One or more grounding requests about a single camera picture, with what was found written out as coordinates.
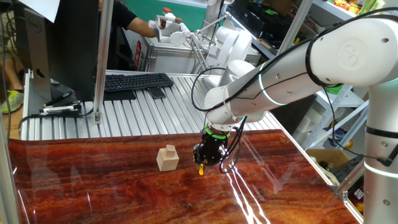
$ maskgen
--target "person's arm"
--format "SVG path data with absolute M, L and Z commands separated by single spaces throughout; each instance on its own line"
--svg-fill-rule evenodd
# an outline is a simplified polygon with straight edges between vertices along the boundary
M 138 17 L 130 22 L 130 24 L 127 26 L 127 29 L 144 37 L 155 37 L 155 31 L 149 27 L 148 22 L 145 22 Z
M 113 20 L 117 26 L 122 26 L 144 37 L 155 37 L 155 31 L 149 27 L 148 22 L 138 18 L 120 2 L 115 2 L 113 5 Z M 182 19 L 177 18 L 176 22 L 182 22 Z

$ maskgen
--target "white paper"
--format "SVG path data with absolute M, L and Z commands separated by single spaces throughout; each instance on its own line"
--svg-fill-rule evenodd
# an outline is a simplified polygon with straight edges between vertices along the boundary
M 60 0 L 19 0 L 31 9 L 54 22 L 57 16 Z

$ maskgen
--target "corrugated metal surface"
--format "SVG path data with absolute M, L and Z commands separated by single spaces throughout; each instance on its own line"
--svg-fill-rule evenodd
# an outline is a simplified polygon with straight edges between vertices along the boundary
M 109 71 L 113 74 L 126 72 Z M 100 138 L 150 134 L 199 133 L 205 113 L 197 111 L 190 100 L 195 76 L 169 75 L 175 85 L 163 88 L 167 97 L 154 100 L 146 90 L 136 91 L 136 100 L 105 101 L 102 124 L 94 124 L 93 115 L 85 118 L 36 118 L 27 121 L 23 139 L 48 140 L 70 138 Z M 195 103 L 203 108 L 208 87 L 200 80 L 194 94 Z M 82 104 L 84 112 L 93 102 Z M 274 116 L 267 113 L 257 123 L 245 125 L 245 130 L 280 129 Z

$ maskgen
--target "person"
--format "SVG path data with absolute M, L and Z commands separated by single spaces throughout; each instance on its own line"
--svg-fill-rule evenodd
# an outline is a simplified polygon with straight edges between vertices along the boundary
M 102 11 L 103 0 L 99 0 L 99 11 Z M 113 4 L 113 13 L 111 21 L 111 35 L 109 37 L 108 64 L 107 69 L 116 69 L 116 28 L 123 27 L 140 34 L 143 37 L 155 37 L 155 32 L 149 27 L 148 22 L 138 18 L 125 5 L 119 1 Z
M 8 19 L 6 13 L 3 13 L 1 15 L 2 17 L 2 23 L 3 23 L 3 28 L 4 28 L 4 43 L 6 44 L 5 46 L 5 64 L 2 64 L 3 61 L 3 46 L 2 46 L 2 41 L 1 37 L 2 32 L 0 32 L 0 66 L 2 69 L 2 66 L 4 66 L 4 69 L 6 71 L 6 76 L 8 77 L 8 80 L 10 82 L 10 87 L 8 89 L 8 101 L 10 104 L 10 111 L 14 112 L 18 110 L 22 104 L 24 103 L 24 86 L 22 85 L 21 81 L 19 80 L 18 77 L 18 70 L 21 70 L 23 68 L 21 61 L 19 60 L 19 57 L 17 56 L 17 49 L 15 46 L 15 40 L 16 37 L 14 36 L 14 33 L 12 33 L 12 30 L 15 30 L 15 19 L 14 18 L 14 12 L 9 11 Z M 1 105 L 1 110 L 2 113 L 8 113 L 8 107 L 7 107 L 7 102 L 4 102 Z

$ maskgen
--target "orange part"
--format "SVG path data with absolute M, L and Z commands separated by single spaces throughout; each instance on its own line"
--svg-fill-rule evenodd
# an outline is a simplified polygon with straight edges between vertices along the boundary
M 164 12 L 172 12 L 172 10 L 169 9 L 169 8 L 167 8 L 167 7 L 164 7 L 164 8 L 163 8 L 163 11 L 164 11 Z

